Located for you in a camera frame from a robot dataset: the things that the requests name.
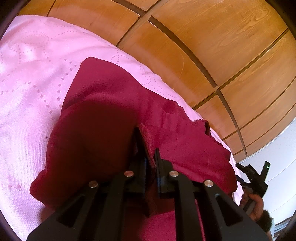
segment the white wall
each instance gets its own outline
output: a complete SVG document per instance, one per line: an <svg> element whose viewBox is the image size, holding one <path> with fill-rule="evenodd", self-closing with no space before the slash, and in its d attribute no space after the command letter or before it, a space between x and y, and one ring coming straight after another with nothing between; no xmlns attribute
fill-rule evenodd
<svg viewBox="0 0 296 241"><path fill-rule="evenodd" d="M240 164L251 164L261 173L265 161L271 166L266 178L268 190L263 198L264 209L277 224L296 210L296 118L269 144ZM242 178L248 181L244 173Z"/></svg>

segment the human hand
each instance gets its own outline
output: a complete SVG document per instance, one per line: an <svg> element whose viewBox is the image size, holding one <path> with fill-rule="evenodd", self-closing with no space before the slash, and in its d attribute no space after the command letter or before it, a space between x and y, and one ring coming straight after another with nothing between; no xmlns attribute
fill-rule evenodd
<svg viewBox="0 0 296 241"><path fill-rule="evenodd" d="M240 207L243 207L247 204L247 202L249 201L249 199L252 199L256 202L255 207L253 209L253 211L249 214L249 217L253 220L253 221L258 221L262 214L263 214L263 208L264 208L264 203L263 203L263 199L257 195L257 194L249 194L246 192L246 190L244 189L244 194L242 195L242 199L240 201Z"/></svg>

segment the metal pin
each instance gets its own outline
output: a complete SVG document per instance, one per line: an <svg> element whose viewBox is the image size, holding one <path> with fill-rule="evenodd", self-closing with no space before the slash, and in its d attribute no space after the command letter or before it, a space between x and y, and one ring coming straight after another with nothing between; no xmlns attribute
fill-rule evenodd
<svg viewBox="0 0 296 241"><path fill-rule="evenodd" d="M89 182L89 187L91 187L91 188L96 188L98 185L99 185L99 184L98 184L97 181L90 181L90 182Z"/></svg>
<svg viewBox="0 0 296 241"><path fill-rule="evenodd" d="M211 180L205 180L204 184L209 188L211 188L214 185L214 183Z"/></svg>
<svg viewBox="0 0 296 241"><path fill-rule="evenodd" d="M125 171L125 172L124 172L124 175L125 175L126 177L132 177L132 176L133 176L133 171Z"/></svg>
<svg viewBox="0 0 296 241"><path fill-rule="evenodd" d="M171 177L177 177L179 173L177 171L170 171L170 176Z"/></svg>

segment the wooden cabinet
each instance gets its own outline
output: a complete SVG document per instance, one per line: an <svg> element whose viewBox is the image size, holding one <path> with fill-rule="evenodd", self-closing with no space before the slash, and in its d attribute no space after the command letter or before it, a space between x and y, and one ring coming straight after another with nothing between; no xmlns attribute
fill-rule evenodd
<svg viewBox="0 0 296 241"><path fill-rule="evenodd" d="M207 119L236 161L296 116L296 41L264 0L32 0L20 14L118 45Z"/></svg>

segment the wood grain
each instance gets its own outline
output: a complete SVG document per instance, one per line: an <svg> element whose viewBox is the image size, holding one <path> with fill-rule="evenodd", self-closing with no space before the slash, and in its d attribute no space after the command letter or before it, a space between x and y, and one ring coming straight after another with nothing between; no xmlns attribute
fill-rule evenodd
<svg viewBox="0 0 296 241"><path fill-rule="evenodd" d="M128 2L136 5L137 7L147 11L153 6L158 0L127 0Z"/></svg>
<svg viewBox="0 0 296 241"><path fill-rule="evenodd" d="M242 143L239 139L239 135L237 132L235 134L231 135L230 137L226 138L224 140L224 142L229 146L229 148L233 154L235 154L243 149Z"/></svg>
<svg viewBox="0 0 296 241"><path fill-rule="evenodd" d="M295 66L296 40L289 31L257 62L221 90L240 128L284 91L296 76Z"/></svg>
<svg viewBox="0 0 296 241"><path fill-rule="evenodd" d="M244 151L242 150L241 152L233 155L233 158L236 162L240 162L246 158L246 155L245 155Z"/></svg>
<svg viewBox="0 0 296 241"><path fill-rule="evenodd" d="M23 7L19 15L47 16L53 3L54 0L31 0L26 6Z"/></svg>
<svg viewBox="0 0 296 241"><path fill-rule="evenodd" d="M57 0L49 16L92 31L114 45L139 18L112 0Z"/></svg>
<svg viewBox="0 0 296 241"><path fill-rule="evenodd" d="M266 111L241 129L245 145L251 144L254 140L258 139L272 128L285 114L287 114L295 103L296 80L293 81L287 90Z"/></svg>
<svg viewBox="0 0 296 241"><path fill-rule="evenodd" d="M265 133L258 140L246 147L248 156L252 155L267 143L272 141L279 133L281 133L296 117L296 105L280 120L273 128L271 128L267 133Z"/></svg>
<svg viewBox="0 0 296 241"><path fill-rule="evenodd" d="M218 86L287 28L264 0L170 0L153 16L191 49Z"/></svg>
<svg viewBox="0 0 296 241"><path fill-rule="evenodd" d="M236 131L230 116L218 96L214 96L196 111L210 123L211 128L217 132L221 139Z"/></svg>
<svg viewBox="0 0 296 241"><path fill-rule="evenodd" d="M158 74L191 107L214 91L192 60L149 22L136 29L120 48Z"/></svg>

